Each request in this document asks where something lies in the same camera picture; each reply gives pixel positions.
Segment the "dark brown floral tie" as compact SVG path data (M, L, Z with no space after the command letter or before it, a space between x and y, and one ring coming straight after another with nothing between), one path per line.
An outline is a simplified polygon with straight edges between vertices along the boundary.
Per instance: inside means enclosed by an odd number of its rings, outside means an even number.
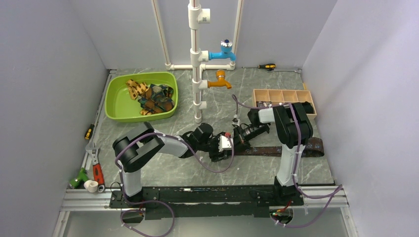
M250 147L243 151L234 152L234 156L265 156L280 157L282 154L281 146L270 147ZM323 140L321 138L312 137L308 139L308 143L302 151L302 157L323 157L325 155Z

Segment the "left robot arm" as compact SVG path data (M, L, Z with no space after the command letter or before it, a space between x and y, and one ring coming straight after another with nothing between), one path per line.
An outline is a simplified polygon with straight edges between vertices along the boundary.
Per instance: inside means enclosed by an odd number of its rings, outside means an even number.
M197 157L198 151L208 153L210 158L235 155L231 135L226 132L214 135L213 127L207 123L200 124L193 131L174 136L156 130L149 122L142 122L116 139L112 148L121 178L122 200L129 207L141 203L141 169L156 154L169 154L177 158Z

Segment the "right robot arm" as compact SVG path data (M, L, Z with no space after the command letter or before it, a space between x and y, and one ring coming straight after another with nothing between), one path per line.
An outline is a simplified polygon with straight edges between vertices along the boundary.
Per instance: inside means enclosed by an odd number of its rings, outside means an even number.
M233 130L232 155L249 150L250 140L270 131L269 124L275 125L280 142L280 167L274 179L271 198L278 205L299 198L302 191L298 187L297 170L302 153L313 136L313 127L300 102L271 107L250 107L248 117L251 122L246 128L239 125Z

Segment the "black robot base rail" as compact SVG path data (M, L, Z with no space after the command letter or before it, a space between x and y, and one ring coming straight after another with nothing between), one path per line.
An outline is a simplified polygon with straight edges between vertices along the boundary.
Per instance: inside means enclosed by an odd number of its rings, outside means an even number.
M252 216L268 218L275 208L302 206L300 194L285 196L274 185L143 187L124 198L111 192L111 209L141 208L145 220L181 217Z

